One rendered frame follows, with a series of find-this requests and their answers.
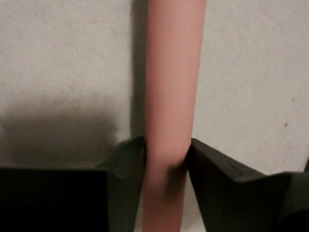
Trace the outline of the pink long bar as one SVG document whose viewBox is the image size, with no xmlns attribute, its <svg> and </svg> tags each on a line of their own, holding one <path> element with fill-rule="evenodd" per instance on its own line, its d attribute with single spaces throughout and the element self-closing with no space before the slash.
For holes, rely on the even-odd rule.
<svg viewBox="0 0 309 232">
<path fill-rule="evenodd" d="M 142 232 L 181 232 L 207 0 L 148 0 Z"/>
</svg>

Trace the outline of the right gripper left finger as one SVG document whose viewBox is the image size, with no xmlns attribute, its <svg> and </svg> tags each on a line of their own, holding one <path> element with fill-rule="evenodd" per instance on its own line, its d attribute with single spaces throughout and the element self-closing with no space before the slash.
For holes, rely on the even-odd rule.
<svg viewBox="0 0 309 232">
<path fill-rule="evenodd" d="M 134 232 L 144 160 L 137 136 L 95 167 L 0 165 L 0 226 Z"/>
</svg>

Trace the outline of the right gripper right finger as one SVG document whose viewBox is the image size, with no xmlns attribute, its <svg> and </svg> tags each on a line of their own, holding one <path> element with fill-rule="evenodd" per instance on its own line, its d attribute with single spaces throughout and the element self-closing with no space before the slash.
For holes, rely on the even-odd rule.
<svg viewBox="0 0 309 232">
<path fill-rule="evenodd" d="M 309 209 L 309 172 L 267 175 L 193 137 L 188 172 L 206 232 L 288 232 Z"/>
</svg>

